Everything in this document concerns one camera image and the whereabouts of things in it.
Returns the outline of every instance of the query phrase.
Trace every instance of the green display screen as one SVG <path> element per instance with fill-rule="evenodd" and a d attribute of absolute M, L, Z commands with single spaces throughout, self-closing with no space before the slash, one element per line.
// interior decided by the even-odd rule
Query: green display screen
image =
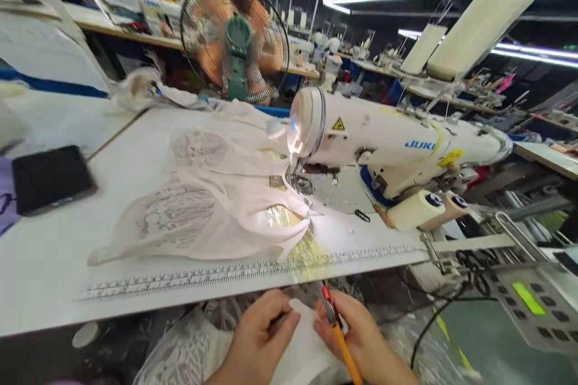
<path fill-rule="evenodd" d="M 512 287 L 516 291 L 516 293 L 522 298 L 526 307 L 532 312 L 535 316 L 546 316 L 546 311 L 542 308 L 542 305 L 538 302 L 538 300 L 532 295 L 532 293 L 526 288 L 523 283 L 516 282 L 512 283 Z"/>

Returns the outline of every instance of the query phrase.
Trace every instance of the ruler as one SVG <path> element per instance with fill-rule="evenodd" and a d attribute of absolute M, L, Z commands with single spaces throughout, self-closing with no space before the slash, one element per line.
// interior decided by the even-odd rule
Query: ruler
<path fill-rule="evenodd" d="M 285 263 L 275 260 L 254 262 L 235 262 L 230 265 L 210 266 L 206 268 L 191 267 L 191 270 L 180 270 L 172 273 L 159 273 L 147 276 L 130 277 L 126 279 L 101 281 L 90 284 L 83 290 L 77 301 L 106 300 L 123 297 L 136 297 L 163 292 L 205 288 L 207 286 L 232 284 L 243 286 L 256 279 L 268 279 L 277 286 L 305 283 L 307 281 L 333 278 L 347 274 L 358 273 L 363 263 L 363 271 L 398 266 L 392 264 L 395 256 L 403 261 L 407 253 L 424 252 L 422 248 L 410 245 L 388 245 L 383 247 L 360 248 L 327 254 L 299 254 L 291 257 Z M 278 277 L 287 276 L 279 284 Z"/>

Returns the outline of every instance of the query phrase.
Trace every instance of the juki logo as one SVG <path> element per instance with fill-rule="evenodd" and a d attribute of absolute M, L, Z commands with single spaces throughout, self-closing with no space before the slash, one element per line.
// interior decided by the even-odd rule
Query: juki logo
<path fill-rule="evenodd" d="M 428 143 L 427 141 L 417 141 L 412 140 L 411 143 L 408 141 L 405 147 L 415 147 L 416 149 L 433 150 L 435 149 L 435 143 Z"/>

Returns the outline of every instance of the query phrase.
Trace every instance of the thread spool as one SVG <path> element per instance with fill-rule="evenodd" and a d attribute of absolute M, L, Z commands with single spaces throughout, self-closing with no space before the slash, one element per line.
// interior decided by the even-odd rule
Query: thread spool
<path fill-rule="evenodd" d="M 407 232 L 442 215 L 445 211 L 441 198 L 423 189 L 389 209 L 387 216 L 397 230 Z"/>
<path fill-rule="evenodd" d="M 468 203 L 461 196 L 451 191 L 445 193 L 443 202 L 446 211 L 442 215 L 434 217 L 426 223 L 421 224 L 419 226 L 421 230 L 424 232 L 431 232 L 432 230 L 443 226 L 448 221 L 455 220 L 456 218 L 463 217 L 470 213 Z"/>

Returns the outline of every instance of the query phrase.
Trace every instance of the person's right hand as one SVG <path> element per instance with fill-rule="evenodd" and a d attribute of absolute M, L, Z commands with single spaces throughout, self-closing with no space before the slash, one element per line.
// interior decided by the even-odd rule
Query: person's right hand
<path fill-rule="evenodd" d="M 417 385 L 417 378 L 386 343 L 371 313 L 363 304 L 338 291 L 331 291 L 331 297 L 347 322 L 349 330 L 345 342 L 363 378 L 375 385 Z M 315 307 L 315 315 L 315 331 L 333 354 L 341 359 L 321 301 Z"/>

